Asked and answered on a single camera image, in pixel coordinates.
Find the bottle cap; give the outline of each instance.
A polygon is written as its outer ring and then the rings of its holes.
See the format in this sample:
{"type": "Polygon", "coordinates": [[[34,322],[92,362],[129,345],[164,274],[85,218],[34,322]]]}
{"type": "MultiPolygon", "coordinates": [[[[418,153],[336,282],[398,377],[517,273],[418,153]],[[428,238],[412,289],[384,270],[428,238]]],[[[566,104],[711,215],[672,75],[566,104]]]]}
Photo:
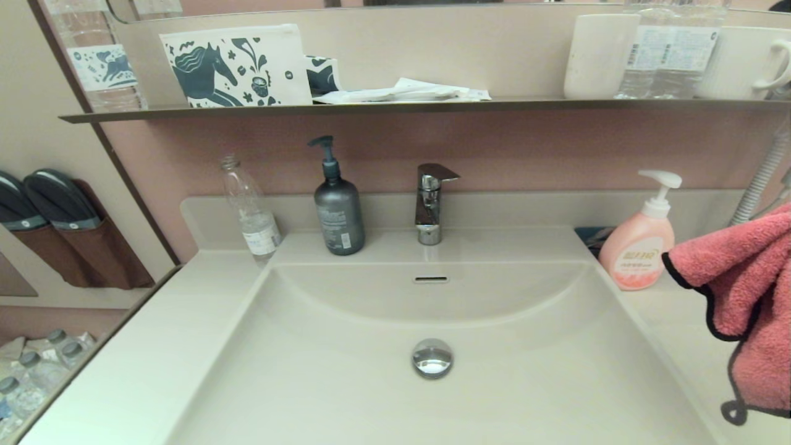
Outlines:
{"type": "Polygon", "coordinates": [[[640,176],[657,180],[661,185],[659,193],[643,204],[641,213],[650,218],[664,219],[670,213],[670,203],[665,197],[671,188],[681,187],[681,177],[675,173],[663,170],[640,170],[640,176]]]}
{"type": "Polygon", "coordinates": [[[39,356],[38,352],[33,351],[26,352],[25,354],[22,354],[22,357],[19,358],[19,364],[27,368],[34,367],[35,365],[39,364],[40,361],[41,356],[39,356]]]}
{"type": "Polygon", "coordinates": [[[66,347],[63,348],[63,355],[69,357],[70,359],[79,356],[80,352],[82,352],[82,345],[76,341],[74,343],[67,344],[66,347]]]}
{"type": "Polygon", "coordinates": [[[330,135],[320,136],[308,143],[309,146],[321,146],[324,149],[324,177],[327,179],[338,179],[341,177],[341,168],[338,165],[338,160],[332,156],[332,141],[333,137],[330,135]]]}
{"type": "Polygon", "coordinates": [[[49,342],[52,344],[58,344],[61,341],[64,341],[65,339],[66,339],[66,331],[64,331],[63,329],[56,329],[50,332],[50,334],[47,336],[47,340],[49,340],[49,342]]]}
{"type": "Polygon", "coordinates": [[[0,393],[9,394],[19,386],[19,380],[14,377],[6,377],[0,380],[0,393]]]}

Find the dispenser pump nozzle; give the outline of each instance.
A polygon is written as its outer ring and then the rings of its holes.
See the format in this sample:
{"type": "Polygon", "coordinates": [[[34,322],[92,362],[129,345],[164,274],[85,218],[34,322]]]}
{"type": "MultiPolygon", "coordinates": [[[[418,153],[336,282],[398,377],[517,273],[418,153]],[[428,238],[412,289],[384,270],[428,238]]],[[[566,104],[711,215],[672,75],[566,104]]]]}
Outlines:
{"type": "Polygon", "coordinates": [[[650,177],[661,184],[657,196],[643,204],[642,214],[651,218],[667,218],[670,213],[670,203],[666,199],[671,188],[681,187],[681,177],[675,173],[663,170],[640,170],[640,176],[650,177]]]}
{"type": "Polygon", "coordinates": [[[341,177],[341,168],[338,165],[338,160],[332,156],[332,141],[333,137],[330,135],[320,136],[308,143],[309,146],[321,146],[324,149],[324,177],[327,179],[338,179],[341,177]]]}

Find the pink wall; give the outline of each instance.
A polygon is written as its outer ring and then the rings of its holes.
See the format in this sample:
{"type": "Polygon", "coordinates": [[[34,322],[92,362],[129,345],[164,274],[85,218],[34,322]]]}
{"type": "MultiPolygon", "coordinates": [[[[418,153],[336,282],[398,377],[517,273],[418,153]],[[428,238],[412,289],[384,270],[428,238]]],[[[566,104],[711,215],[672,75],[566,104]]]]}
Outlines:
{"type": "Polygon", "coordinates": [[[112,331],[124,314],[125,310],[0,306],[0,341],[19,336],[43,338],[58,328],[70,335],[88,331],[99,338],[112,331]]]}
{"type": "Polygon", "coordinates": [[[218,159],[236,152],[265,193],[312,193],[333,134],[344,177],[361,192],[408,192],[417,165],[441,162],[454,191],[652,188],[637,169],[667,169],[685,188],[741,188],[781,113],[534,111],[276,116],[103,124],[182,261],[195,254],[179,212],[187,196],[222,194],[218,159]]]}

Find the white sink basin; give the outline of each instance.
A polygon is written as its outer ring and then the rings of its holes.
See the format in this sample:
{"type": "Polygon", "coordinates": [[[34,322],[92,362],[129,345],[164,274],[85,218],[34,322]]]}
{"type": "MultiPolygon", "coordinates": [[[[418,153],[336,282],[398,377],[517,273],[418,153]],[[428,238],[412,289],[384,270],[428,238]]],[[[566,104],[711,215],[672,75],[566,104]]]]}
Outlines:
{"type": "Polygon", "coordinates": [[[378,234],[348,258],[289,236],[168,443],[716,443],[573,236],[378,234]],[[433,381],[411,365],[431,337],[454,353],[433,381]]]}

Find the paper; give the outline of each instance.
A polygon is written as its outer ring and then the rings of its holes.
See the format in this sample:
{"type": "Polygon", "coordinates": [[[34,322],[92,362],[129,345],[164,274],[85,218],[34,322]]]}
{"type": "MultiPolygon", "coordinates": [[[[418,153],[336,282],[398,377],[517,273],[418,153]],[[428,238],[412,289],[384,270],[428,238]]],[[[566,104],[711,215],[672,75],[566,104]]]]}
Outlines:
{"type": "Polygon", "coordinates": [[[192,108],[310,105],[296,25],[160,35],[192,108]]]}

